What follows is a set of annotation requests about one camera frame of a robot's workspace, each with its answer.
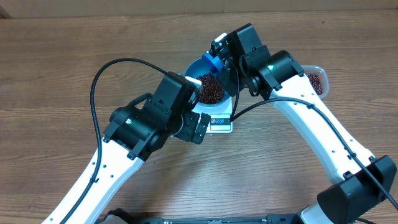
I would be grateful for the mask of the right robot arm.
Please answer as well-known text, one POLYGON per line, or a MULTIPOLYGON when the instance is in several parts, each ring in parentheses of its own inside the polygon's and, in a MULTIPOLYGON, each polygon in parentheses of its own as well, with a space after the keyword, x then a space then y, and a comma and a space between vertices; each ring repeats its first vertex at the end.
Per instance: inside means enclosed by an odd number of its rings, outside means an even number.
POLYGON ((246 24, 217 37, 204 58, 231 96, 248 89, 262 105, 279 110, 321 162, 331 186, 298 213, 299 223, 353 223, 392 200, 396 164, 389 156, 376 157, 347 132, 288 51, 270 53, 254 26, 246 24))

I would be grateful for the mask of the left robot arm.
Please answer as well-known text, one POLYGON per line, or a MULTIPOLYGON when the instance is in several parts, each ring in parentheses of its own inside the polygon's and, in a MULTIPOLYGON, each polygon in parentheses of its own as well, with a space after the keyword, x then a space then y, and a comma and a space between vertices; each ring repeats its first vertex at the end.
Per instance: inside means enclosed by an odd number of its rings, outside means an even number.
POLYGON ((174 136, 201 144, 210 122, 196 113, 202 82, 169 72, 154 94, 116 109, 101 147, 45 223, 94 223, 115 193, 149 156, 174 136))

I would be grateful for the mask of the blue plastic measuring scoop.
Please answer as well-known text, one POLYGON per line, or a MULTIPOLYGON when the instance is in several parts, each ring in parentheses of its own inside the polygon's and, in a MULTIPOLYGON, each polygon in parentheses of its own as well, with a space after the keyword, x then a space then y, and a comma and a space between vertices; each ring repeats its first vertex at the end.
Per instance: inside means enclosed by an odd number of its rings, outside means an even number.
POLYGON ((209 52, 207 52, 202 55, 202 59, 208 66, 210 72, 215 76, 218 76, 222 72, 224 65, 219 56, 212 56, 209 52))

